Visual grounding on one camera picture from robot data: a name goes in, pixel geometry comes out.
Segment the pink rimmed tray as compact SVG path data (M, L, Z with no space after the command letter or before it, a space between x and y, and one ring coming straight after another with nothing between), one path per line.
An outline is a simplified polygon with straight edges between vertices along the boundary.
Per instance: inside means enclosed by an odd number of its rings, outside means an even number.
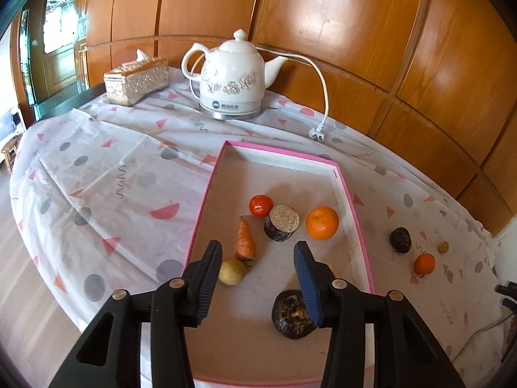
M245 220L257 255L244 280L216 286L207 318L186 332L195 383L216 387L311 387L321 383L330 330L318 329L299 340L282 335L272 323L277 295L298 287L293 247L303 240L316 260L339 277L369 292L373 280L351 196L338 165L326 158L245 142L226 142L199 179L178 158L155 158L138 169L136 184L154 209L173 206L166 225L181 239L180 264L199 259L210 240L224 258L234 255L237 227ZM287 240L266 236L264 222L252 215L254 195L266 194L288 205L300 218L320 206L336 210L339 226L326 240L311 238L304 226ZM196 213L195 223L178 217Z

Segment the patterned white tablecloth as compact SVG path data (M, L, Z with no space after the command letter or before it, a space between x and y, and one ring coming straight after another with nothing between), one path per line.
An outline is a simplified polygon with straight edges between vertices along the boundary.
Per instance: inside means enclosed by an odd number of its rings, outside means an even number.
M173 206L154 209L136 184L155 158L178 158L196 178L211 176L226 142L288 149L335 162L368 257L370 293L402 292L469 387L501 367L508 311L495 292L497 242L442 188L369 137L329 120L324 140L309 129L321 115L275 94L249 122L202 116L179 69L169 86L132 107L105 96L38 122L23 135L11 175L11 206L38 272L61 308L85 329L111 294L149 292L181 275L181 239L166 225ZM389 242L397 227L412 247ZM440 254L438 245L449 244ZM430 253L436 268L414 271Z

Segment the dark round root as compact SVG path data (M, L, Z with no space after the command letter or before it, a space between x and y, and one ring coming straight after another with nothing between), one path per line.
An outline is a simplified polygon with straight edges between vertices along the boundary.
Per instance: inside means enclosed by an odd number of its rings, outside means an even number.
M273 303L271 317L276 330L292 340L302 339L316 330L301 290L279 293Z

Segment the ornate white tissue box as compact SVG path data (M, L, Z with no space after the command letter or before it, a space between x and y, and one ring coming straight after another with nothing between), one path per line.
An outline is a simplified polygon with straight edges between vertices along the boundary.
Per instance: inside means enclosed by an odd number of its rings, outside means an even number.
M135 60L123 62L105 73L103 81L111 103L133 106L150 93L168 86L168 60L152 57L138 49Z

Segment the dark cut root large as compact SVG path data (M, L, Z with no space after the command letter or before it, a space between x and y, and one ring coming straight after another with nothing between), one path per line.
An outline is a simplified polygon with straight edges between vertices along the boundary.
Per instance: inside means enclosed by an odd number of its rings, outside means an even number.
M279 204L272 207L266 217L266 236L276 242L285 242L300 226L300 216L290 206Z

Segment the yellow green small fruit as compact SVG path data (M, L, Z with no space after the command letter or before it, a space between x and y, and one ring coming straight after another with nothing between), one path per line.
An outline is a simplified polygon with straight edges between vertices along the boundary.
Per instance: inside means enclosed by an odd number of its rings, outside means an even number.
M245 264L233 257L221 264L218 278L220 282L227 286L236 286L245 279L246 273Z

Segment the dark round beet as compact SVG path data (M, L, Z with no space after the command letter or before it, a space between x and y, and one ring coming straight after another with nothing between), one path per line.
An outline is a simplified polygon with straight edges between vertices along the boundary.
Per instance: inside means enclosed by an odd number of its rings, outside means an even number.
M401 254L407 254L412 247L411 236L404 227L394 229L389 236L389 242L391 246Z

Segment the wooden door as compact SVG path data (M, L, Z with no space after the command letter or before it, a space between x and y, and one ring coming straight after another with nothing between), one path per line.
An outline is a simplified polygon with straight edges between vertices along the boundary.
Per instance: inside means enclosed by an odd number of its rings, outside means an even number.
M43 102L76 79L75 0L28 0L21 11L20 62L29 104Z

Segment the wooden stool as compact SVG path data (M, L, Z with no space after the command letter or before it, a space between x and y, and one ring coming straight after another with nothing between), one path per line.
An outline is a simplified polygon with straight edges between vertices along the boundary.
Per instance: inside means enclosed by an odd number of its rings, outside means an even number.
M21 134L10 137L1 149L1 155L4 156L5 165L9 173L12 173L13 165L17 156L17 148L21 137Z

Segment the white ceramic electric kettle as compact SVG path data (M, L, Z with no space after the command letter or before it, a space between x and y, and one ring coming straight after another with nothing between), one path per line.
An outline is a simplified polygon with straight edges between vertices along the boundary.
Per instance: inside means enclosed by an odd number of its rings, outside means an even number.
M238 29L219 47L193 44L183 56L181 72L199 84L195 98L202 113L219 120L246 119L260 113L266 89L287 60L277 56L265 61Z

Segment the red tomato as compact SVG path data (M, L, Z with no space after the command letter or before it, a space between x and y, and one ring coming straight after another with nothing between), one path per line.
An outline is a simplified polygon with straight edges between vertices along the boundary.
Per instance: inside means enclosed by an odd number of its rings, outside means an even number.
M253 216L265 218L272 210L274 203L272 199L265 194L257 194L249 201L249 210Z

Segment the orange mandarin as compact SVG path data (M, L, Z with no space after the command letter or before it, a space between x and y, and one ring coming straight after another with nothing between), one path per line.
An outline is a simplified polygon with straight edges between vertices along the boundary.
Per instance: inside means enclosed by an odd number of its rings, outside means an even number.
M422 253L416 257L414 262L414 271L418 276L431 274L436 268L435 257L430 253Z
M336 234L339 225L338 213L329 206L313 209L305 220L307 233L316 240L330 239Z

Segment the small orange carrot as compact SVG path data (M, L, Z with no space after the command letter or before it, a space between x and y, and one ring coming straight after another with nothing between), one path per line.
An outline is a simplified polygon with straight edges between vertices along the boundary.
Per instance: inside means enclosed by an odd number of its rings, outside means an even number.
M256 244L251 235L250 227L241 216L239 218L239 224L237 229L236 238L236 257L241 260L253 260L256 257Z

